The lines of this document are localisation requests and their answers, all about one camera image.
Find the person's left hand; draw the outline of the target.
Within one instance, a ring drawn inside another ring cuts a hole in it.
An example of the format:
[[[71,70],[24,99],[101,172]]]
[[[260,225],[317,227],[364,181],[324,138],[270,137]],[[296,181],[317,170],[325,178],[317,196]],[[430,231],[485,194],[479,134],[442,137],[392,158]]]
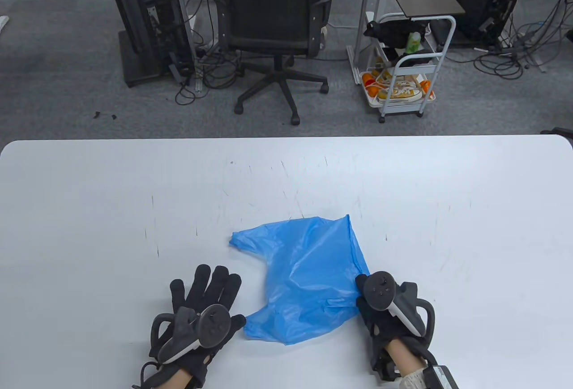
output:
[[[170,283],[172,313],[156,316],[150,336],[150,357],[156,373],[141,377],[141,387],[202,388],[209,365],[246,325],[244,315],[230,311],[241,287],[239,274],[225,266],[195,270],[189,291],[180,279]]]

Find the person's right hand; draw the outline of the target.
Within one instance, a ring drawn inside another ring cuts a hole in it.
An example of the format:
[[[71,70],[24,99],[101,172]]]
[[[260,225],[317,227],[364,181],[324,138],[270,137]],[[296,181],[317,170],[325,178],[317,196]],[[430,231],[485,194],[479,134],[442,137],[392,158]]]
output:
[[[409,371],[405,359],[393,359],[388,351],[399,341],[425,369],[434,362],[428,351],[435,328],[432,305],[418,298],[417,284],[398,285],[388,272],[376,272],[355,278],[359,296],[356,306],[371,338],[371,368],[384,381],[405,377]]]

